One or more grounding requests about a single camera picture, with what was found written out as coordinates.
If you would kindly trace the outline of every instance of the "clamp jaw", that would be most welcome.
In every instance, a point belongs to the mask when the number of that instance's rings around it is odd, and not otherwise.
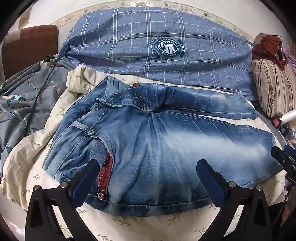
[[[76,211],[82,206],[100,171],[97,160],[91,159],[72,180],[57,188],[33,188],[25,226],[25,240],[69,241],[65,238],[52,206],[58,206],[75,241],[97,241]]]
[[[196,172],[216,207],[221,210],[200,241],[270,241],[271,221],[261,186],[241,188],[215,172],[206,160],[199,160]],[[234,232],[225,236],[239,205],[244,205]]]

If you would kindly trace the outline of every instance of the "striped pillow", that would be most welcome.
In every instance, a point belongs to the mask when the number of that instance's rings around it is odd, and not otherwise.
[[[270,60],[252,62],[259,103],[268,117],[274,117],[296,106],[296,76],[290,64],[282,71]]]

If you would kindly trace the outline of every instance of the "purple fabric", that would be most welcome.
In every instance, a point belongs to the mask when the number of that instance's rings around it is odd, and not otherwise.
[[[288,46],[287,49],[284,49],[285,56],[288,60],[288,63],[292,66],[294,73],[296,75],[296,58],[293,56],[290,47]]]

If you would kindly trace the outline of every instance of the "red object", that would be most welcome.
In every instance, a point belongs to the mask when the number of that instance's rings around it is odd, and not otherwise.
[[[276,128],[279,128],[280,125],[281,125],[281,121],[280,121],[277,117],[274,117],[274,119],[272,120],[272,124],[273,124]]]
[[[111,175],[113,166],[113,158],[109,152],[106,153],[105,161],[99,173],[98,191],[104,194],[104,199],[107,198],[107,185]]]

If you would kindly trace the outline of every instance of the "brown cushion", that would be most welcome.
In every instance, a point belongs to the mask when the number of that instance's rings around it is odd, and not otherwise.
[[[17,30],[5,37],[2,48],[5,79],[42,61],[46,55],[57,54],[58,33],[57,26],[42,25]]]
[[[290,64],[281,70],[270,60],[253,60],[259,103],[268,117],[274,117],[296,106],[296,76]]]

